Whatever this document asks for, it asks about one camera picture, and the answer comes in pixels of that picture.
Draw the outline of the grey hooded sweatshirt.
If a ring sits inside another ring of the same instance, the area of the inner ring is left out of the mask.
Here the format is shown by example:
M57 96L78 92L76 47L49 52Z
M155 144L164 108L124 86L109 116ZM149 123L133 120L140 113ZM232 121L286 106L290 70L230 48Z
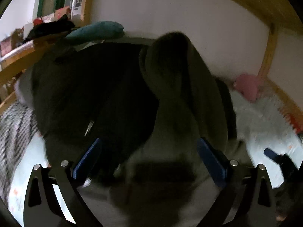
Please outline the grey hooded sweatshirt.
M237 140L231 96L182 33L160 37L140 60L152 76L180 84L182 92L160 96L151 140L126 161L106 199L89 206L105 226L193 226L219 192L198 155L199 135L228 158L252 163Z

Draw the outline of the black jacket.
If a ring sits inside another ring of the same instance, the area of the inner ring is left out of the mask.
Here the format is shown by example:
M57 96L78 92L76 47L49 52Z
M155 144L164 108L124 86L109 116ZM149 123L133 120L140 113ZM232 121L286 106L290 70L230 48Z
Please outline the black jacket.
M152 44L109 42L76 51L64 41L34 65L39 131L46 142L76 148L99 139L84 168L104 187L112 185L118 165L151 140L160 96L182 92L180 84L166 84L142 67L141 53Z

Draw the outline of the clothes pile on rail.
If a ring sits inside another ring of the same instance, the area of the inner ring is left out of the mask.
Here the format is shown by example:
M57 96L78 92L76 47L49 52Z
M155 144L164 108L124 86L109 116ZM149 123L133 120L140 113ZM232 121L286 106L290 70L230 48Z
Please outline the clothes pile on rail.
M70 32L75 28L75 24L70 20L71 9L69 7L64 7L64 9L66 11L59 19L34 26L23 40L23 43L49 35Z

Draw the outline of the black white striped blanket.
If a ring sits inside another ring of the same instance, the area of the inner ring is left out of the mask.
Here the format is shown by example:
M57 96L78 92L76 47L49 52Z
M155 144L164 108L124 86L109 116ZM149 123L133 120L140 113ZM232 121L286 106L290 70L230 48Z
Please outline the black white striped blanket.
M15 101L1 115L1 198L8 197L16 167L37 132L33 110Z

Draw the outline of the teal pillow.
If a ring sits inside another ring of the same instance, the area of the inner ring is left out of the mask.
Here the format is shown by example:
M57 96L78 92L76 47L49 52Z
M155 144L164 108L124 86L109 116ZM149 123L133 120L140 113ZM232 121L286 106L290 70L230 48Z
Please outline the teal pillow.
M103 21L89 24L69 33L68 40L111 40L124 36L124 27L118 22Z

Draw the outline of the pink plush toy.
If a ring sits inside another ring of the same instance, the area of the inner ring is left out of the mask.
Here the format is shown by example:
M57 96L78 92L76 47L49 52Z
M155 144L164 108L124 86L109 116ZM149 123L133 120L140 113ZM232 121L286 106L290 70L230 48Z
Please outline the pink plush toy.
M233 83L234 89L251 103L254 103L259 97L262 86L263 80L261 78L247 73L239 75Z

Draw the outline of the daisy print bed sheet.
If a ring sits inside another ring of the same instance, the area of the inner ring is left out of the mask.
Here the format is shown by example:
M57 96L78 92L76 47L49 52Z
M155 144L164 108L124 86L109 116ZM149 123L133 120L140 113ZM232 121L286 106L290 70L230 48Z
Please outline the daisy print bed sheet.
M279 166L265 157L263 151L270 147L278 154L288 154L296 166L302 162L302 143L284 119L283 104L276 95L265 96L255 103L248 102L241 94L231 91L236 112L238 138L246 143L254 165L266 166L272 187L279 187L283 175ZM24 224L24 199L32 167L47 165L44 139L35 133L17 165L8 194L8 209L20 225Z

